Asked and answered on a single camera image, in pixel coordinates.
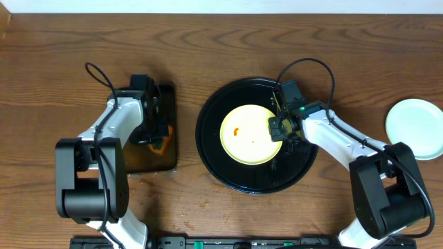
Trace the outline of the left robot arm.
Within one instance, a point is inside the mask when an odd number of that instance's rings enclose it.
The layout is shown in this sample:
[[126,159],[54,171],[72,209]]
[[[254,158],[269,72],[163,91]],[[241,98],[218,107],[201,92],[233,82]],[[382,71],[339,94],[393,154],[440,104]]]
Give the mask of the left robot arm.
[[55,146],[56,210],[98,230],[103,248],[155,248],[148,225],[129,208],[128,174],[174,169],[175,92],[150,80],[114,89],[100,117]]

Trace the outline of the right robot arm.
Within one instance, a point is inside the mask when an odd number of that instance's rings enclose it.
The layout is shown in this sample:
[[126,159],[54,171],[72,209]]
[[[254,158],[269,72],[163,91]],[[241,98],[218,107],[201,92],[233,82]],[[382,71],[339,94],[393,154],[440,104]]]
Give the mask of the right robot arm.
[[435,211],[415,156],[402,142],[373,140],[338,118],[328,104],[285,104],[268,119],[274,142],[299,138],[324,149],[350,173],[356,218],[338,235],[344,248],[382,248],[428,236]]

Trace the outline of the yellow plate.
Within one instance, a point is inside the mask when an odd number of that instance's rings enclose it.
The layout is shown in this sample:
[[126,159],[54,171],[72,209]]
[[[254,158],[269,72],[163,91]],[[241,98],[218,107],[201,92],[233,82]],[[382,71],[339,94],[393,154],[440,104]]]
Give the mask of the yellow plate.
[[259,165],[274,158],[282,142],[273,142],[269,118],[275,114],[265,107],[247,104],[233,109],[223,119],[219,137],[225,152],[245,165]]

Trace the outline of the orange green sponge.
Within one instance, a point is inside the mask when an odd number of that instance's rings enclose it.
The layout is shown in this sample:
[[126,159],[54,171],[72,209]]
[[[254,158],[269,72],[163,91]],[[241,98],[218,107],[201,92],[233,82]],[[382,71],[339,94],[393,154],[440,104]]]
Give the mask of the orange green sponge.
[[172,125],[167,125],[166,127],[161,128],[161,134],[155,137],[152,140],[152,143],[149,144],[149,149],[156,155],[162,156],[170,143],[173,135],[173,127]]

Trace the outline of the light blue plate top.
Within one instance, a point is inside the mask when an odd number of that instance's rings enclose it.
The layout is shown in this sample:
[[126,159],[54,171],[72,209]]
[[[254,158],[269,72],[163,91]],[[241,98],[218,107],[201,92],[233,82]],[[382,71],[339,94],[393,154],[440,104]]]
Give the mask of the light blue plate top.
[[392,144],[408,145],[417,160],[432,160],[442,155],[442,110],[420,99],[396,103],[385,121]]

